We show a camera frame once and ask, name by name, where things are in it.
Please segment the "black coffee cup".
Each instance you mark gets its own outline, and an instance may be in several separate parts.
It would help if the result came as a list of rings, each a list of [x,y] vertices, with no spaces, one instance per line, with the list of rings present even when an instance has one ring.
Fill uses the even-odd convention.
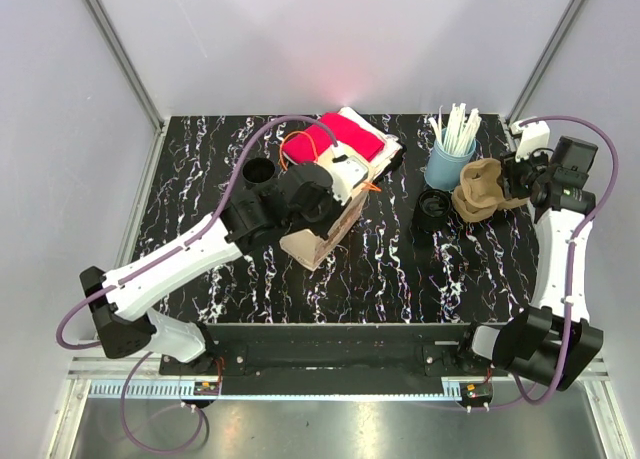
[[[276,165],[267,158],[253,158],[244,163],[242,179],[244,189],[243,199],[266,199],[273,192]]]

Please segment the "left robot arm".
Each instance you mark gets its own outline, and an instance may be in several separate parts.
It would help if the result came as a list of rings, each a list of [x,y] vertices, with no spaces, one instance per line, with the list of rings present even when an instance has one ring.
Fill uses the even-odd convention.
[[[203,328],[155,310],[160,299],[201,274],[309,229],[328,234],[348,204],[345,179],[315,163],[232,193],[218,214],[147,256],[103,272],[90,309],[109,359],[139,351],[170,356],[196,375],[215,365]]]

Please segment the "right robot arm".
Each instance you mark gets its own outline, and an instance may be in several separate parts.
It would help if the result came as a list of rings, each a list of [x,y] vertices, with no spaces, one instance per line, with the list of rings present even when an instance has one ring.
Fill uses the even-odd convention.
[[[585,190],[598,148],[563,136],[554,149],[540,147],[526,159],[500,160],[498,183],[508,199],[525,199],[533,215],[539,256],[530,304],[502,326],[475,324],[454,363],[466,375],[489,365],[566,390],[603,345],[590,325],[584,293],[586,245],[596,197]]]

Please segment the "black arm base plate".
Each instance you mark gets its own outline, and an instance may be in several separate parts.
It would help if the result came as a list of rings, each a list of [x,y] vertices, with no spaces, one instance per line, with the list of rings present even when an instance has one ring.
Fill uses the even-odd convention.
[[[442,394],[445,378],[484,379],[489,366],[462,358],[466,324],[211,325],[208,355],[182,364],[163,355],[164,376],[222,374],[226,397],[391,398]]]

